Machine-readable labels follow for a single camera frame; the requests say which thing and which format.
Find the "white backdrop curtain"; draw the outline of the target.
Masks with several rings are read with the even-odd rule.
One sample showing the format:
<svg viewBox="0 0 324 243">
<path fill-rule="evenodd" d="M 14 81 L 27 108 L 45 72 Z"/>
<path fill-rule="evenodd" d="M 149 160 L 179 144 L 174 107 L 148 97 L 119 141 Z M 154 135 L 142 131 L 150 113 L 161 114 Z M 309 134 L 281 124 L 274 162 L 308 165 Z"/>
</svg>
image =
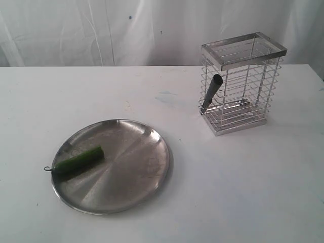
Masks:
<svg viewBox="0 0 324 243">
<path fill-rule="evenodd" d="M 323 68 L 323 1 L 1 1 L 1 64 L 197 65 L 202 44 L 257 31 Z"/>
</svg>

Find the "green cucumber piece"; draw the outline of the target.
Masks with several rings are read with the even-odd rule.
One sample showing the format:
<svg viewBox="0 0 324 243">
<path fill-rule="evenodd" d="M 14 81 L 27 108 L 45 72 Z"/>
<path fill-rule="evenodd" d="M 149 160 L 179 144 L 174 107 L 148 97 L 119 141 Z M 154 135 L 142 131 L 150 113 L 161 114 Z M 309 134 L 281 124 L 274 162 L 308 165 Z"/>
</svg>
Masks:
<svg viewBox="0 0 324 243">
<path fill-rule="evenodd" d="M 52 167 L 46 166 L 43 170 L 50 172 L 55 178 L 68 180 L 82 174 L 87 169 L 93 168 L 104 158 L 105 154 L 102 147 L 97 146 L 71 158 L 61 160 Z"/>
</svg>

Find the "round stainless steel plate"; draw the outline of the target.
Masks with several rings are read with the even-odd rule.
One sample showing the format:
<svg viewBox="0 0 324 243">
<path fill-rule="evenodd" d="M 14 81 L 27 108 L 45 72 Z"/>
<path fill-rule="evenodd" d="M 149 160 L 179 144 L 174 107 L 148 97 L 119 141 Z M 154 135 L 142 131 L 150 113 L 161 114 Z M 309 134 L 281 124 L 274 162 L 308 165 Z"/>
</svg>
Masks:
<svg viewBox="0 0 324 243">
<path fill-rule="evenodd" d="M 66 174 L 51 172 L 57 196 L 69 207 L 88 214 L 128 210 L 152 197 L 164 184 L 171 151 L 154 128 L 129 119 L 110 119 L 71 135 L 53 164 L 101 147 L 104 155 Z"/>
</svg>

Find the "black handled knife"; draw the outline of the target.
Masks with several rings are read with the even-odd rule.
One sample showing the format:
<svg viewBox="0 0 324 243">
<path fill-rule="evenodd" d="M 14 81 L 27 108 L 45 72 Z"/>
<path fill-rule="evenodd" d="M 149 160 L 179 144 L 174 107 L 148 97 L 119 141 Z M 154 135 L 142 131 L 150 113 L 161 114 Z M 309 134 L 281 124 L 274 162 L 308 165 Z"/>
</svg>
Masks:
<svg viewBox="0 0 324 243">
<path fill-rule="evenodd" d="M 206 90 L 200 114 L 207 116 L 213 112 L 229 113 L 236 109 L 242 113 L 252 112 L 250 101 L 244 97 L 245 87 L 241 80 L 224 81 L 220 75 L 215 74 Z"/>
</svg>

